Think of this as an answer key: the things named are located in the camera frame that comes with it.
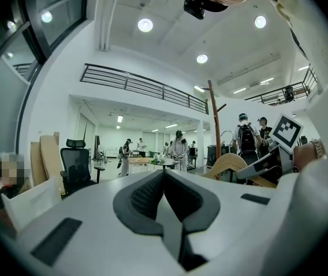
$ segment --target fluorescent light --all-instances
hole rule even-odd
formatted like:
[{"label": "fluorescent light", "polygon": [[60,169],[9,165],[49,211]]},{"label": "fluorescent light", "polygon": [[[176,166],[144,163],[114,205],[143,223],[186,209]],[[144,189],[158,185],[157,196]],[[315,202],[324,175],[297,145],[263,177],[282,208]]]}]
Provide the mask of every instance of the fluorescent light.
[{"label": "fluorescent light", "polygon": [[204,90],[203,89],[201,89],[200,87],[198,87],[198,86],[194,86],[194,89],[196,89],[197,91],[200,91],[200,92],[204,92]]},{"label": "fluorescent light", "polygon": [[153,22],[148,18],[143,18],[138,22],[138,28],[140,31],[147,33],[153,28]]},{"label": "fluorescent light", "polygon": [[306,70],[307,68],[309,68],[309,66],[301,67],[301,68],[299,69],[299,71]]},{"label": "fluorescent light", "polygon": [[198,63],[206,63],[208,61],[209,57],[206,55],[206,54],[201,54],[201,55],[198,55],[197,57],[197,62]]},{"label": "fluorescent light", "polygon": [[240,89],[240,90],[238,90],[238,91],[235,91],[233,94],[237,94],[237,93],[242,92],[242,91],[244,91],[244,90],[246,90],[246,88],[243,88],[243,89]]},{"label": "fluorescent light", "polygon": [[8,29],[11,29],[13,26],[14,26],[14,22],[13,21],[7,22]]},{"label": "fluorescent light", "polygon": [[49,12],[49,11],[46,11],[46,12],[44,12],[44,13],[41,15],[41,20],[42,20],[43,22],[48,23],[48,22],[51,22],[52,19],[53,19],[53,15],[52,15],[51,12]]},{"label": "fluorescent light", "polygon": [[173,125],[170,125],[170,126],[166,126],[165,128],[172,128],[172,127],[176,127],[177,124],[173,124]]},{"label": "fluorescent light", "polygon": [[273,78],[271,78],[271,79],[267,79],[267,80],[263,80],[260,84],[265,84],[265,83],[267,83],[267,82],[269,82],[269,81],[272,81],[273,80]]},{"label": "fluorescent light", "polygon": [[254,24],[259,29],[262,29],[264,28],[264,26],[266,26],[266,18],[264,16],[257,16],[256,19],[254,20]]}]

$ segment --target table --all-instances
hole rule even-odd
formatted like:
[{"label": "table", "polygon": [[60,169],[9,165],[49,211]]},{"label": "table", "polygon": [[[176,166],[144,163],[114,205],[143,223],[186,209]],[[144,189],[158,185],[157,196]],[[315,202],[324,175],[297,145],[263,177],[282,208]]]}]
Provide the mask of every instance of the table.
[{"label": "table", "polygon": [[[148,164],[152,158],[129,158],[129,165],[131,164],[145,164],[148,171]],[[129,173],[132,173],[132,167],[129,167]]]},{"label": "table", "polygon": [[155,166],[162,166],[163,170],[165,170],[166,167],[174,165],[174,160],[165,158],[165,163],[158,163],[158,164],[154,164],[154,165]]}]

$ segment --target white pants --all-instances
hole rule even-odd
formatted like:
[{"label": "white pants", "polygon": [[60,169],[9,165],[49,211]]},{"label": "white pants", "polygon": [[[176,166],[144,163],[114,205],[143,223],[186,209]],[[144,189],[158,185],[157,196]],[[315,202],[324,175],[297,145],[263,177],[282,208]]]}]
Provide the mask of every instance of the white pants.
[{"label": "white pants", "polygon": [[187,157],[183,158],[180,160],[180,163],[177,163],[175,165],[175,169],[180,171],[180,166],[182,166],[182,171],[186,172],[187,171]]},{"label": "white pants", "polygon": [[122,160],[122,171],[121,171],[120,176],[125,177],[125,176],[127,176],[128,172],[129,172],[129,160],[128,160],[128,158],[124,157]]}]

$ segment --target ceiling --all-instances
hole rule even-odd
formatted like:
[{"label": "ceiling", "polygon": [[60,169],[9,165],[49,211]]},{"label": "ceiling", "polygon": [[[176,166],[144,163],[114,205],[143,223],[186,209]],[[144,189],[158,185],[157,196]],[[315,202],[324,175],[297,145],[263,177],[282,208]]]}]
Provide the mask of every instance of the ceiling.
[{"label": "ceiling", "polygon": [[[175,133],[177,130],[183,132],[194,131],[197,129],[198,120],[193,118],[178,116],[154,110],[143,106],[128,105],[122,102],[108,100],[79,99],[75,101],[85,104],[92,111],[103,127],[138,130],[151,132],[159,129],[158,133]],[[118,116],[123,116],[122,123],[118,123]],[[165,129],[166,126],[178,124],[173,128]],[[210,129],[210,124],[204,123],[204,128]]]},{"label": "ceiling", "polygon": [[[236,98],[286,86],[294,82],[294,69],[305,64],[306,59],[298,56],[289,26],[269,0],[247,0],[222,13],[206,12],[203,21],[185,13],[183,3],[117,0],[110,44],[169,63],[191,75],[194,84],[206,85],[211,79],[217,94]],[[257,16],[267,19],[262,29],[254,25]],[[142,18],[153,21],[152,31],[138,29]],[[203,53],[209,60],[198,64],[196,58]],[[270,85],[254,85],[269,78],[274,78]],[[246,91],[233,94],[244,87]]]}]

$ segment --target camera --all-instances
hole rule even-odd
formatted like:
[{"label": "camera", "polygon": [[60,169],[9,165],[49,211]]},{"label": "camera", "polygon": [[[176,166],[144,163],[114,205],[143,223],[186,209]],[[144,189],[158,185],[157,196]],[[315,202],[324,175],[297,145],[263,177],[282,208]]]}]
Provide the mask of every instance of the camera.
[{"label": "camera", "polygon": [[201,6],[198,3],[196,3],[194,0],[184,1],[184,11],[199,20],[204,19],[204,9],[201,8]]}]

